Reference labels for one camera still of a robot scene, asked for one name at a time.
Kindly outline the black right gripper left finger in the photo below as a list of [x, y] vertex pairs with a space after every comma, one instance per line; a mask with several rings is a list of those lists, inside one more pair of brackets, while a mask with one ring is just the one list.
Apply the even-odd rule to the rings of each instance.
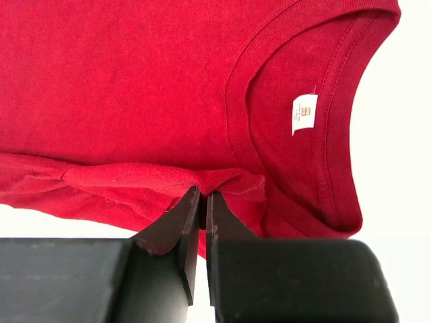
[[199, 190], [129, 239], [3, 238], [2, 322], [184, 322]]

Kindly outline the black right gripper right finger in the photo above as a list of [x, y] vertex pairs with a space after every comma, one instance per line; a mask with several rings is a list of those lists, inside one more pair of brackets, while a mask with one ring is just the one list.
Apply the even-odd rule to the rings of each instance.
[[256, 236], [209, 196], [207, 274], [217, 322], [398, 322], [373, 251], [357, 240]]

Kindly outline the red t-shirt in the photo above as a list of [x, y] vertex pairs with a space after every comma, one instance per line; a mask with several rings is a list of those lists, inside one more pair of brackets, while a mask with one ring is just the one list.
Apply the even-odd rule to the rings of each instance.
[[350, 116], [396, 1], [2, 1], [1, 202], [139, 231], [192, 186], [253, 232], [362, 226]]

